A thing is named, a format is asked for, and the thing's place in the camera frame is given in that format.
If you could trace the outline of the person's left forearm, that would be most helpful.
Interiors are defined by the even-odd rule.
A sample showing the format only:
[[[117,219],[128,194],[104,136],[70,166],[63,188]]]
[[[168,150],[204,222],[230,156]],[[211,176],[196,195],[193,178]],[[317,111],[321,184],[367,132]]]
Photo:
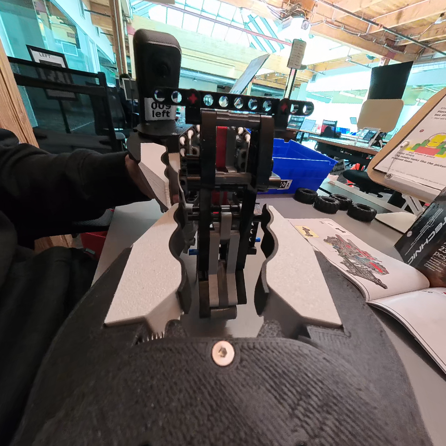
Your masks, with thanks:
[[[147,201],[131,179],[126,153],[87,149],[50,154],[0,131],[1,220],[15,227],[27,216],[37,224],[95,219],[105,209]]]

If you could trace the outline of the black framed sign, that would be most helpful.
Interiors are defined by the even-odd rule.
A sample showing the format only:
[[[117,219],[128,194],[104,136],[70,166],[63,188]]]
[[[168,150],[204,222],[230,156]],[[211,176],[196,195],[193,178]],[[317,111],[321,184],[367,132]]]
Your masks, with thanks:
[[[26,45],[31,60],[35,63],[49,65],[56,68],[67,69],[66,58],[63,53],[57,53],[49,49],[43,49],[31,45]],[[55,69],[37,68],[38,78],[50,82],[61,84],[74,84],[71,74]],[[79,97],[75,92],[45,89],[48,99],[78,101]]]

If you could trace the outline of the toy brick vehicle model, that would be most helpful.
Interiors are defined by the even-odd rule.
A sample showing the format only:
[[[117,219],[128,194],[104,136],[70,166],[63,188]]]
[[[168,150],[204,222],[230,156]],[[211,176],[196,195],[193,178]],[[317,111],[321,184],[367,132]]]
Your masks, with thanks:
[[[185,108],[198,145],[180,155],[179,187],[186,223],[197,229],[199,317],[232,320],[247,303],[244,267],[256,254],[258,192],[280,186],[272,173],[276,131],[307,117],[312,102],[159,86],[153,99]]]

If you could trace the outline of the person's dark clothing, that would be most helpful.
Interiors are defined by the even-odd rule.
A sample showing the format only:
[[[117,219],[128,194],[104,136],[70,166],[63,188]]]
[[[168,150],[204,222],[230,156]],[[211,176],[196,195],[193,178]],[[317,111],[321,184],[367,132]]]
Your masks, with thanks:
[[[42,359],[98,262],[76,248],[21,247],[3,213],[0,228],[0,442],[8,445]]]

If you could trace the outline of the blue plastic bin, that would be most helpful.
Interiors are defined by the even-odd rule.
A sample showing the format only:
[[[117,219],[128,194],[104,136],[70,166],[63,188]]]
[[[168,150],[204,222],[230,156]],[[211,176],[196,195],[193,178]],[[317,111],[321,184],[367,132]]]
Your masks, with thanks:
[[[336,160],[296,141],[278,138],[274,139],[272,158],[272,171],[281,178],[281,185],[267,194],[294,194],[298,188],[317,191],[337,164]]]

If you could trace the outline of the instruction booklet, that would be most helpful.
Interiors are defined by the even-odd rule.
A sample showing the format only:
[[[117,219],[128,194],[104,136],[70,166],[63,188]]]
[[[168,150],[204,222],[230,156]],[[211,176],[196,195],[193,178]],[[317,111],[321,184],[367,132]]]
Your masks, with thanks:
[[[312,247],[393,316],[446,371],[446,290],[415,268],[372,248],[331,219],[289,219]]]

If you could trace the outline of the instruction poster board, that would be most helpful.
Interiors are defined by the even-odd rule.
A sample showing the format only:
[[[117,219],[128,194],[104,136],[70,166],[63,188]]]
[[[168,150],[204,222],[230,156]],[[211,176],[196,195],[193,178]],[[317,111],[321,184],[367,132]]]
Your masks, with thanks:
[[[401,193],[401,210],[375,219],[404,234],[446,185],[446,90],[432,96],[370,161],[372,181]]]

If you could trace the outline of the red box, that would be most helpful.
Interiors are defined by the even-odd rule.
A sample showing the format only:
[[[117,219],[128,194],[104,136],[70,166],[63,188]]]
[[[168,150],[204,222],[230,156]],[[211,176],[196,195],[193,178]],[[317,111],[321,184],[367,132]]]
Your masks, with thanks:
[[[80,234],[82,246],[93,255],[96,260],[100,259],[108,231],[84,232]]]

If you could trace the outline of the beige board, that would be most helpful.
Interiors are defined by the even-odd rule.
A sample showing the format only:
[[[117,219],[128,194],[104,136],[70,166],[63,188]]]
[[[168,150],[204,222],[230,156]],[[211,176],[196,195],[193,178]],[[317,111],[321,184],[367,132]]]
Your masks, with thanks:
[[[358,130],[375,128],[386,133],[393,131],[403,106],[402,99],[367,99],[357,119]]]

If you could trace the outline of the black mesh office chair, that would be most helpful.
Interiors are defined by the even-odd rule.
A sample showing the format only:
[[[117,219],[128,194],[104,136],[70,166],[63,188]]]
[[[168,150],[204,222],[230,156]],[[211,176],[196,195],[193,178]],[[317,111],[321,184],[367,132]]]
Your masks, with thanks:
[[[97,219],[73,222],[72,235],[87,232],[107,231],[111,224],[114,211],[115,209],[107,209],[105,210],[104,214]]]

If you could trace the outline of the leaning display board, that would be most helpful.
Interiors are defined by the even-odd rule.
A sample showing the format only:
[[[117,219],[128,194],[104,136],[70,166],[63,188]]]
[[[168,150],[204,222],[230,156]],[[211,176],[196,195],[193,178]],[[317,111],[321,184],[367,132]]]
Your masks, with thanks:
[[[261,55],[255,59],[253,59],[244,70],[242,75],[236,81],[236,83],[231,87],[229,93],[230,94],[243,94],[243,92],[248,87],[249,83],[256,76],[259,69],[265,64],[267,59],[270,57],[270,53],[266,53]]]

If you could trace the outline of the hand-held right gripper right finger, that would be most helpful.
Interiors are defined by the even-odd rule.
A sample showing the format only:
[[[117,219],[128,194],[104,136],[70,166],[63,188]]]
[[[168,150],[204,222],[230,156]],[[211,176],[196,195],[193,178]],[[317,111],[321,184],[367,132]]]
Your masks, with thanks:
[[[341,318],[309,242],[274,207],[261,216],[265,260],[254,292],[264,322],[275,321],[285,336],[298,336],[307,326],[341,329]]]

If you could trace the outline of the wooden background table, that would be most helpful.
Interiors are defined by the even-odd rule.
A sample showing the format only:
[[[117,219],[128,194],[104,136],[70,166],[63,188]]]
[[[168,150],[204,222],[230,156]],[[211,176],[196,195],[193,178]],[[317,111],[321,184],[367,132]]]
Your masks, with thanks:
[[[320,135],[309,135],[309,139],[316,142],[336,146],[345,150],[366,153],[373,156],[375,156],[380,151],[380,149],[375,147],[368,147],[364,143],[355,144],[353,140],[349,139],[322,137]]]

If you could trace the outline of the black board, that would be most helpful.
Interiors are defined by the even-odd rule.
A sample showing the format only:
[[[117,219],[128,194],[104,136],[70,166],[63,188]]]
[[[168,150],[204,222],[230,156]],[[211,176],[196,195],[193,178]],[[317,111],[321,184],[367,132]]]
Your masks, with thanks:
[[[372,68],[367,99],[402,99],[412,66],[410,61]]]

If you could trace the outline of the white sign on pole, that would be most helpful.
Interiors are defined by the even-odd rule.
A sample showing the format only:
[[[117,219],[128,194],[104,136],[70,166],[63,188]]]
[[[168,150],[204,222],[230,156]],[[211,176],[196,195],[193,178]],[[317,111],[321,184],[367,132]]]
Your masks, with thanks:
[[[295,83],[297,71],[301,69],[302,60],[306,49],[306,42],[301,39],[294,39],[292,42],[287,68],[289,69],[289,75],[287,78],[284,98],[290,98],[293,86]]]

